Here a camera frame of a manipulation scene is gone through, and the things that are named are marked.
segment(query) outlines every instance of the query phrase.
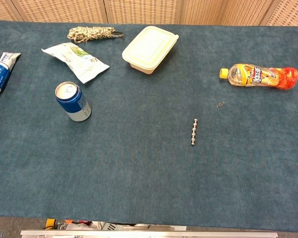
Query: white snack bag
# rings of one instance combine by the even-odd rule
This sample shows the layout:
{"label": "white snack bag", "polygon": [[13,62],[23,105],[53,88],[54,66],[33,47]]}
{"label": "white snack bag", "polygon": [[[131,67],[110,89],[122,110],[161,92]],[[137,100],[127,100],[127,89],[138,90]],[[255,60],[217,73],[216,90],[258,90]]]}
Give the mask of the white snack bag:
{"label": "white snack bag", "polygon": [[109,68],[108,65],[71,42],[41,50],[65,62],[82,83],[92,80]]}

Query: rope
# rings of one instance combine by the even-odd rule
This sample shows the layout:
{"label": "rope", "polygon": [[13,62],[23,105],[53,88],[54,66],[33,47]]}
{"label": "rope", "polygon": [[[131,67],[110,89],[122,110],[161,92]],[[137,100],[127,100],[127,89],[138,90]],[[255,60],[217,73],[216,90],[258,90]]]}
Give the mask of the rope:
{"label": "rope", "polygon": [[69,31],[68,38],[75,43],[87,42],[89,40],[99,40],[103,38],[121,37],[122,32],[115,32],[114,27],[75,27]]}

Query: blue toothpaste tube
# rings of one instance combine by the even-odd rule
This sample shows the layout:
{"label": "blue toothpaste tube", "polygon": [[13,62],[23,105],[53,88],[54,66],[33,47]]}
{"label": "blue toothpaste tube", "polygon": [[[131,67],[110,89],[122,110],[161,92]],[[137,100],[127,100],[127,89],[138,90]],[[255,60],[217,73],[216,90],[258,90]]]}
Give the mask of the blue toothpaste tube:
{"label": "blue toothpaste tube", "polygon": [[8,53],[4,52],[0,58],[0,92],[9,77],[10,71],[12,70],[16,59],[21,53]]}

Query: soda can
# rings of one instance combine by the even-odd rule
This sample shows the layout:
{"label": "soda can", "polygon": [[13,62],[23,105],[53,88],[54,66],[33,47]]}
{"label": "soda can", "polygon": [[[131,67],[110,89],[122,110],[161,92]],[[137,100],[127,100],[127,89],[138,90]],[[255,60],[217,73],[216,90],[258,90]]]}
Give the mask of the soda can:
{"label": "soda can", "polygon": [[74,121],[89,118],[91,108],[81,92],[80,87],[72,82],[63,82],[55,89],[56,100]]}

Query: food container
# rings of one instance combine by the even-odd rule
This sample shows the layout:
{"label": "food container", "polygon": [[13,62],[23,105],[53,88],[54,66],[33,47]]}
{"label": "food container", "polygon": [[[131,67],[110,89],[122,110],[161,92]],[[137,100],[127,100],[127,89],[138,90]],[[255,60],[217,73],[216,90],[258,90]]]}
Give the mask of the food container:
{"label": "food container", "polygon": [[178,35],[148,26],[123,51],[132,68],[151,74],[176,43]]}

